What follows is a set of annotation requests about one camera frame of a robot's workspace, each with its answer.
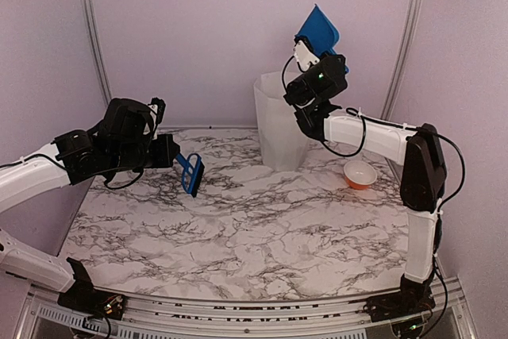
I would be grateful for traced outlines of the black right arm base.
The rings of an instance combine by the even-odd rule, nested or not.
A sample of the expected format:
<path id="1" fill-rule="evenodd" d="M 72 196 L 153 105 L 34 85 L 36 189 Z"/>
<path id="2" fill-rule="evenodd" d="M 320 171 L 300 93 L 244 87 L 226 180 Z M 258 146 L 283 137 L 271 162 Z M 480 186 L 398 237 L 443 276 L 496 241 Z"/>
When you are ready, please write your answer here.
<path id="1" fill-rule="evenodd" d="M 369 297 L 363 312 L 369 314 L 372 322 L 381 322 L 432 310 L 436 306 L 430 287 L 433 277 L 432 273 L 423 283 L 418 283 L 403 275 L 399 291 Z"/>

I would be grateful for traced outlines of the blue plastic dustpan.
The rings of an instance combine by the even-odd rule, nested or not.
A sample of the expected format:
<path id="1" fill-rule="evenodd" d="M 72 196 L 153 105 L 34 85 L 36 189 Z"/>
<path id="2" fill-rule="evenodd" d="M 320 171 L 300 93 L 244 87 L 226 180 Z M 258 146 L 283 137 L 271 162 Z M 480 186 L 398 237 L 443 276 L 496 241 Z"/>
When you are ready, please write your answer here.
<path id="1" fill-rule="evenodd" d="M 300 72 L 307 71 L 328 56 L 336 56 L 340 34 L 317 4 L 294 36 L 293 57 Z"/>

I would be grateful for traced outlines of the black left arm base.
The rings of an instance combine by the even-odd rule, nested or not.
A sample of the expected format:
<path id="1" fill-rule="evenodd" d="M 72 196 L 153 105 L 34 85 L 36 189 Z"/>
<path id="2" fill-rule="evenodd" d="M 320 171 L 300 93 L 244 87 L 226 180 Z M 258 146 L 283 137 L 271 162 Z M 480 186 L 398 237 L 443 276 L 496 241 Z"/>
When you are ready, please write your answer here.
<path id="1" fill-rule="evenodd" d="M 74 283 L 67 291 L 59 293 L 58 305 L 95 317 L 122 320 L 126 296 L 97 289 L 80 261 L 68 257 L 67 262 L 71 265 Z"/>

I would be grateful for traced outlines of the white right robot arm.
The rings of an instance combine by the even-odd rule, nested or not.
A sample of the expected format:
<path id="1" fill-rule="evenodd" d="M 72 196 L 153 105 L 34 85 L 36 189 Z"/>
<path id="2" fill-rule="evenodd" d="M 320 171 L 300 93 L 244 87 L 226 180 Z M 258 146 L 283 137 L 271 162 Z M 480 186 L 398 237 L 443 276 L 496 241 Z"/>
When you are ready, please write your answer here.
<path id="1" fill-rule="evenodd" d="M 317 56 L 307 37 L 296 37 L 293 57 L 302 72 L 285 85 L 284 99 L 294 108 L 302 133 L 322 144 L 355 145 L 402 168 L 400 197 L 409 222 L 408 257 L 393 306 L 408 314 L 424 300 L 418 284 L 433 278 L 437 245 L 439 206 L 443 200 L 447 170 L 437 131 L 388 122 L 366 116 L 360 110 L 343 111 L 331 103 L 347 87 L 345 57 L 323 53 Z"/>

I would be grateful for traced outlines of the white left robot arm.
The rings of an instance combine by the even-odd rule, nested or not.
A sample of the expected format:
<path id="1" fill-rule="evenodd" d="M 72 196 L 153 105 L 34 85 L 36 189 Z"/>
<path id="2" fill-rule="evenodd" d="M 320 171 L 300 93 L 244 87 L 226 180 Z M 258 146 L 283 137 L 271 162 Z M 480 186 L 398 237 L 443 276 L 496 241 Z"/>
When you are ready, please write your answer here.
<path id="1" fill-rule="evenodd" d="M 169 168 L 177 148 L 157 129 L 166 104 L 114 98 L 104 118 L 88 130 L 75 129 L 37 151 L 1 166 L 1 210 L 7 211 L 48 191 L 75 186 L 97 176 L 110 183 L 116 174 L 142 175 L 147 168 Z M 97 289 L 83 280 L 67 260 L 48 255 L 1 231 L 1 269 L 57 292 L 68 292 L 81 310 L 100 304 Z"/>

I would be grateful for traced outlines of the blue hand brush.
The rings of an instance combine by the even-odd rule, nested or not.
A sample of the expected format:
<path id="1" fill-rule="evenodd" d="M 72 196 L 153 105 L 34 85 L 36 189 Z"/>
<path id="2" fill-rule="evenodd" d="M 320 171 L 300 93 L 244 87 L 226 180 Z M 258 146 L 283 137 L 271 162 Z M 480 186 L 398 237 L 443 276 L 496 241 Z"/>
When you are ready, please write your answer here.
<path id="1" fill-rule="evenodd" d="M 184 191 L 195 198 L 198 194 L 205 165 L 202 157 L 197 153 L 191 153 L 185 157 L 182 153 L 176 156 L 178 164 L 182 167 L 181 184 Z"/>

